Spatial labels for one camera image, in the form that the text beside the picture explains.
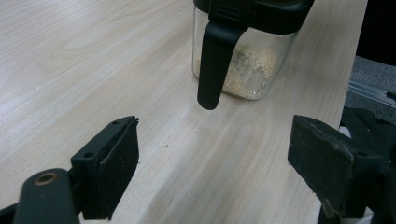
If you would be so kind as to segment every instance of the granular powder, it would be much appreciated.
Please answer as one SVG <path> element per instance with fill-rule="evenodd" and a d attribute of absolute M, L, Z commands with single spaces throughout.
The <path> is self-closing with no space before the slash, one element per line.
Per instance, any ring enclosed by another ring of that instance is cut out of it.
<path fill-rule="evenodd" d="M 200 65 L 201 61 L 197 60 L 195 75 L 199 74 Z M 271 50 L 238 45 L 233 51 L 223 90 L 249 100 L 261 99 L 275 70 L 276 56 Z"/>

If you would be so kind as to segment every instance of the black lid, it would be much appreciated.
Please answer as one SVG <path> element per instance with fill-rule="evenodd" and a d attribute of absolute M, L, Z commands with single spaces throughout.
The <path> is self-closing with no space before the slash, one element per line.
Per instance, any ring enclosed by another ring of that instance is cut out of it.
<path fill-rule="evenodd" d="M 198 9 L 209 13 L 211 1 L 193 0 Z M 255 0 L 249 26 L 276 35 L 300 30 L 314 0 Z"/>

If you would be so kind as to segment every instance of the wooden table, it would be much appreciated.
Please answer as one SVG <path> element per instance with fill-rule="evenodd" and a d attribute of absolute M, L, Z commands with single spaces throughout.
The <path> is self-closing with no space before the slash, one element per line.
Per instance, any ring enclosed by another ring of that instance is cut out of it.
<path fill-rule="evenodd" d="M 2 1 L 0 207 L 136 115 L 140 164 L 111 223 L 316 223 L 319 201 L 288 165 L 290 125 L 338 126 L 366 3 L 317 0 L 269 95 L 223 94 L 206 111 L 192 0 Z"/>

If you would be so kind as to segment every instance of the black handle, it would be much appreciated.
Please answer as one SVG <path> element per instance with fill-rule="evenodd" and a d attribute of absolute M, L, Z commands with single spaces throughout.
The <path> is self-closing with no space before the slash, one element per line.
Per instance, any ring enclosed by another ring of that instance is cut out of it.
<path fill-rule="evenodd" d="M 211 0 L 202 44 L 198 103 L 205 109 L 218 106 L 233 49 L 253 17 L 255 0 Z"/>
<path fill-rule="evenodd" d="M 240 28 L 217 21 L 206 26 L 198 85 L 198 103 L 203 108 L 218 106 L 233 49 L 242 33 Z"/>

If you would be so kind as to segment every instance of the light wood surface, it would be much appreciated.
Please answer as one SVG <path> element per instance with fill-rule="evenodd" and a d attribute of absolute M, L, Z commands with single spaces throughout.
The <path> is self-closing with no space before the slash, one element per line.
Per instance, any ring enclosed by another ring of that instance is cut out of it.
<path fill-rule="evenodd" d="M 1 1 L 0 207 L 136 115 L 140 164 L 111 223 L 316 223 L 287 162 L 292 116 L 338 126 L 366 3 L 317 0 L 269 95 L 206 111 L 192 0 Z"/>

